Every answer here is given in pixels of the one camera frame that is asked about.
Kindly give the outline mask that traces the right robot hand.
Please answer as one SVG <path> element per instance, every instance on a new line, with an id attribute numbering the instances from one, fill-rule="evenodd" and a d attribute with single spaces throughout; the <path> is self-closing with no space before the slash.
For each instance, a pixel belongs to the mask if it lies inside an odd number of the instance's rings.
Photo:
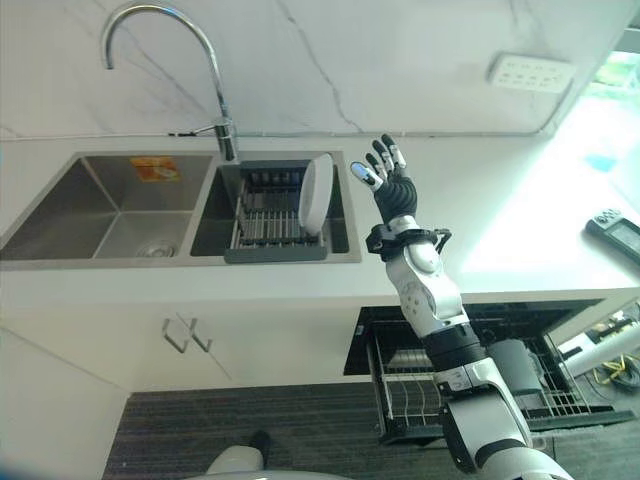
<path id="1" fill-rule="evenodd" d="M 365 162 L 352 162 L 352 175 L 371 192 L 384 223 L 402 217 L 414 217 L 418 195 L 407 162 L 389 134 L 372 141 L 376 154 L 365 154 Z"/>

